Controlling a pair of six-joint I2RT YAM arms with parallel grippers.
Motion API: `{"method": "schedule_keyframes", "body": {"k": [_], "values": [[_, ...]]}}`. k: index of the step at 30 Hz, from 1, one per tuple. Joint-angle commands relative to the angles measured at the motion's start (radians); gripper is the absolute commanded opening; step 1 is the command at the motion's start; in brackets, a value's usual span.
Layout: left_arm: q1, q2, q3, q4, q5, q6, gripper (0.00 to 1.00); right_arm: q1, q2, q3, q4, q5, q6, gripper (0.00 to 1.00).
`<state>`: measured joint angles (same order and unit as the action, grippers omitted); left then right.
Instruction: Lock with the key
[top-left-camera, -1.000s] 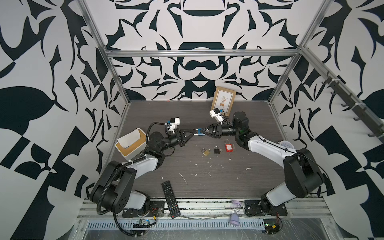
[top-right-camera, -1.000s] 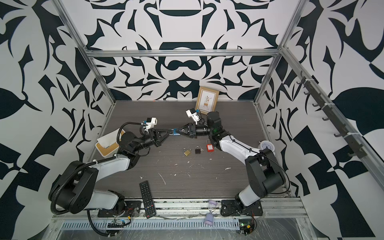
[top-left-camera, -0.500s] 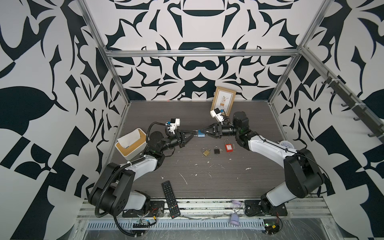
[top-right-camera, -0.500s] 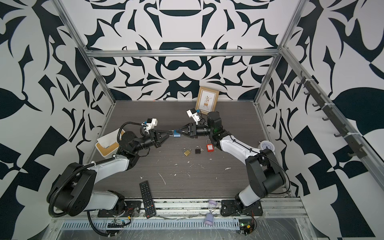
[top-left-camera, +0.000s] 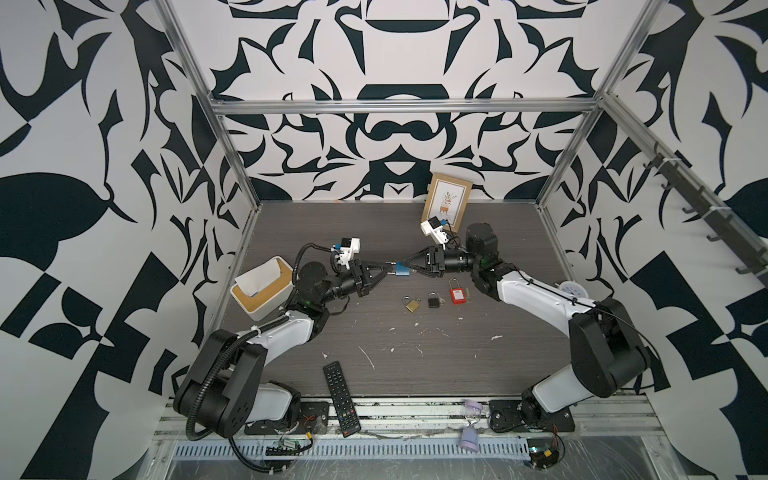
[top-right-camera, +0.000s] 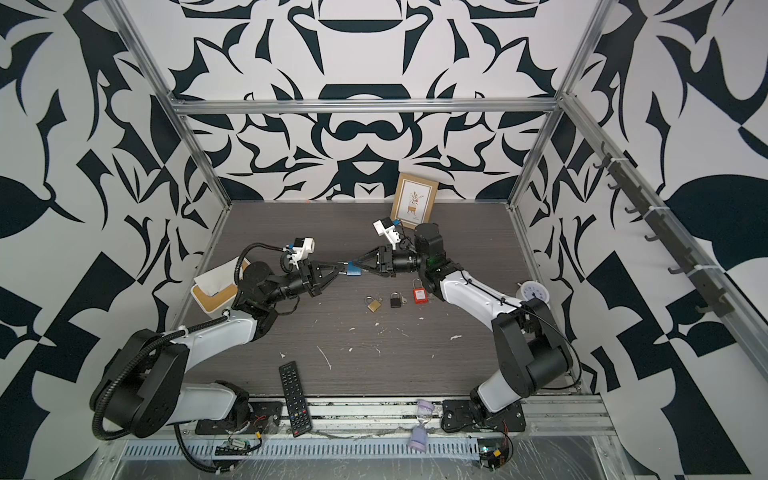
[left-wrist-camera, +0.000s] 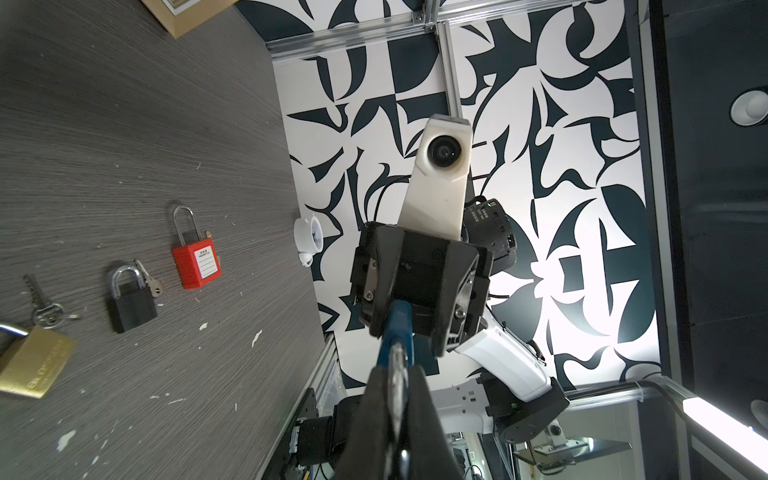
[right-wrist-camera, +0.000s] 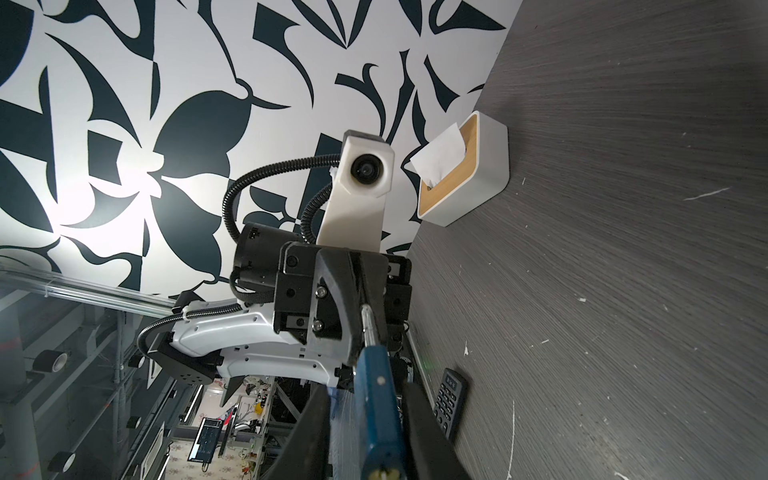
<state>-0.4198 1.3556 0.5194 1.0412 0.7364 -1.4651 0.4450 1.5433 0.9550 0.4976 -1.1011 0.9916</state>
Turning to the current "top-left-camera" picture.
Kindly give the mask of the blue padlock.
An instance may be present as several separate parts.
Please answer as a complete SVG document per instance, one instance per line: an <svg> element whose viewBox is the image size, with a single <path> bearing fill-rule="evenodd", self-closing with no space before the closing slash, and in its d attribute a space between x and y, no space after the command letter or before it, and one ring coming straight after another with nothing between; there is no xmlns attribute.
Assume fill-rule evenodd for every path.
<svg viewBox="0 0 768 480"><path fill-rule="evenodd" d="M393 263L390 271L388 272L389 275L394 275L398 277L407 277L410 275L410 273L411 273L410 268L403 265L401 262Z"/></svg>

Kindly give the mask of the black padlock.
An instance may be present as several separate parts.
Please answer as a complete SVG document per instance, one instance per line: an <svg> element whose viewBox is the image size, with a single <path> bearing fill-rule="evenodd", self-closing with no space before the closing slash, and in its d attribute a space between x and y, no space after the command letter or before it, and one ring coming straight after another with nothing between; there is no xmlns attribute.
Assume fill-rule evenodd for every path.
<svg viewBox="0 0 768 480"><path fill-rule="evenodd" d="M437 309L441 306L442 302L436 292L430 292L427 296L427 304L430 309Z"/></svg>

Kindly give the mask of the brass padlock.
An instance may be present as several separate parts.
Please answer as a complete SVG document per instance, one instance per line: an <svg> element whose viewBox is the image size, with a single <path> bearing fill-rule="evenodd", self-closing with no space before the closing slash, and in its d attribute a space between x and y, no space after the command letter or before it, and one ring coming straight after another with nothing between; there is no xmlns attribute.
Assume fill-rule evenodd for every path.
<svg viewBox="0 0 768 480"><path fill-rule="evenodd" d="M404 296L402 298L402 303L408 312L414 313L419 309L421 299L418 297Z"/></svg>

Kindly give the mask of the red padlock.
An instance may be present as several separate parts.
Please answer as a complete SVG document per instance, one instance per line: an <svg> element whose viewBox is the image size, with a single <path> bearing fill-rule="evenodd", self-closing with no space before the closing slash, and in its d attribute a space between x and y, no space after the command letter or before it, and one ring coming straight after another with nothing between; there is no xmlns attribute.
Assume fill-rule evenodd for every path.
<svg viewBox="0 0 768 480"><path fill-rule="evenodd" d="M448 281L448 285L452 303L454 305L466 304L468 301L467 292L461 286L459 280L457 278L451 278Z"/></svg>

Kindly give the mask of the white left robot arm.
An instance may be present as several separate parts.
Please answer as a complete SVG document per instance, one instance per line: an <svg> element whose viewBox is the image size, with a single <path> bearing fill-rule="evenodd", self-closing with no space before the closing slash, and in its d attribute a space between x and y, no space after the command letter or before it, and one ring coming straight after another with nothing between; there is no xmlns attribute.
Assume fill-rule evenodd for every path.
<svg viewBox="0 0 768 480"><path fill-rule="evenodd" d="M174 395L174 411L186 418L186 437L231 438L246 424L265 420L293 426L301 394L279 382L264 383L265 366L316 338L333 315L328 303L363 297L394 270L393 263L355 259L330 274L323 264L309 262L292 280L277 319L240 333L210 334Z"/></svg>

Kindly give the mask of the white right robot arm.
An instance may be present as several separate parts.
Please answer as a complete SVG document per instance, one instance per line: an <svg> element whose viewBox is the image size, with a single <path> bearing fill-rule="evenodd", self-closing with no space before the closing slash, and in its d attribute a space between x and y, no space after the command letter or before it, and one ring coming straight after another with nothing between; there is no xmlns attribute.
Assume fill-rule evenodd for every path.
<svg viewBox="0 0 768 480"><path fill-rule="evenodd" d="M569 341L569 364L522 393L519 410L525 424L591 397L608 398L650 368L650 345L621 302L574 296L534 279L501 258L498 238L487 223L470 225L461 243L448 225L437 218L422 222L422 233L434 243L405 258L403 265L436 278L467 272L480 293L537 317Z"/></svg>

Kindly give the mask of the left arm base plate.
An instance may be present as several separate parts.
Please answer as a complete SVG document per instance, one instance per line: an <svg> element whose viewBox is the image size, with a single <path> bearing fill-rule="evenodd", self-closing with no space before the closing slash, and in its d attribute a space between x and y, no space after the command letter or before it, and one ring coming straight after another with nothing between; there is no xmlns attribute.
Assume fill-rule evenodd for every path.
<svg viewBox="0 0 768 480"><path fill-rule="evenodd" d="M280 421L261 420L244 429L249 436L277 436L281 434L324 434L328 431L330 403L327 401L301 401L291 406L286 418Z"/></svg>

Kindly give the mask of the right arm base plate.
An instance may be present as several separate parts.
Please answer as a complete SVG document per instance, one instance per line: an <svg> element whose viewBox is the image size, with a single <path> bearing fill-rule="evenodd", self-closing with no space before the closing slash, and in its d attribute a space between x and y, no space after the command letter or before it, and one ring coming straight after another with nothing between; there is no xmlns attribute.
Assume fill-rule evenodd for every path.
<svg viewBox="0 0 768 480"><path fill-rule="evenodd" d="M522 433L557 431L572 433L576 430L569 408L551 413L544 410L533 397L521 400L491 400L489 426L495 433Z"/></svg>

